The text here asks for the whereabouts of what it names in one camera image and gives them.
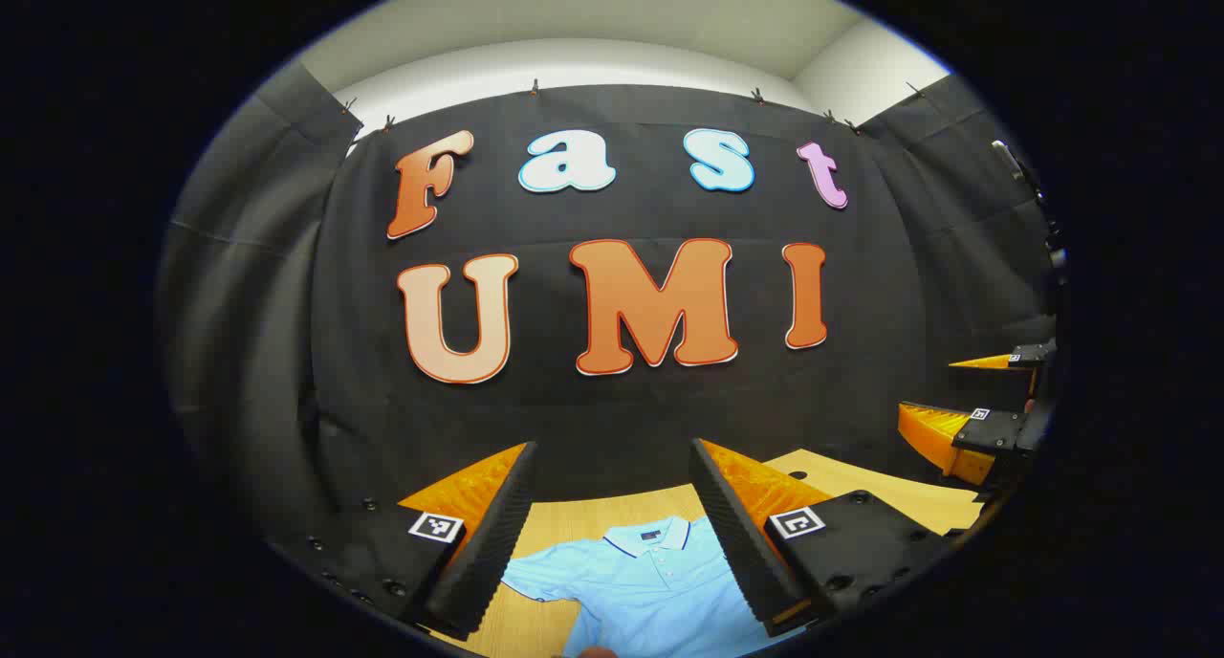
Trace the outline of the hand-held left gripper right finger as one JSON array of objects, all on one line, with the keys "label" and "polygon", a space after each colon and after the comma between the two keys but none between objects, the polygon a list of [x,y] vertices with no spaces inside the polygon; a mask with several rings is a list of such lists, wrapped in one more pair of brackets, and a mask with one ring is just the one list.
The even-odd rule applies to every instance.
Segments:
[{"label": "hand-held left gripper right finger", "polygon": [[689,475],[734,582],[774,637],[856,613],[952,550],[952,536],[878,493],[827,495],[699,437]]}]

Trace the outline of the light blue T-shirt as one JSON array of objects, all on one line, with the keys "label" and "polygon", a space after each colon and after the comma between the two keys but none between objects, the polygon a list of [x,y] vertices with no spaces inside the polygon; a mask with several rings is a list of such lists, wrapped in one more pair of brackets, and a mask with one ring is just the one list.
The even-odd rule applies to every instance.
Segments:
[{"label": "light blue T-shirt", "polygon": [[510,590],[580,610],[563,658],[592,647],[618,658],[739,658],[803,634],[769,636],[706,517],[612,527],[510,560]]}]

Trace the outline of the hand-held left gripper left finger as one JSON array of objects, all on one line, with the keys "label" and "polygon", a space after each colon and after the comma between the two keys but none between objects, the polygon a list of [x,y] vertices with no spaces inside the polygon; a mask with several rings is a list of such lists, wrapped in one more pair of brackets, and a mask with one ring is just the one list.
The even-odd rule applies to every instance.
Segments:
[{"label": "hand-held left gripper left finger", "polygon": [[286,534],[285,556],[357,605],[468,640],[532,510],[536,449],[499,450],[399,500],[366,497]]}]

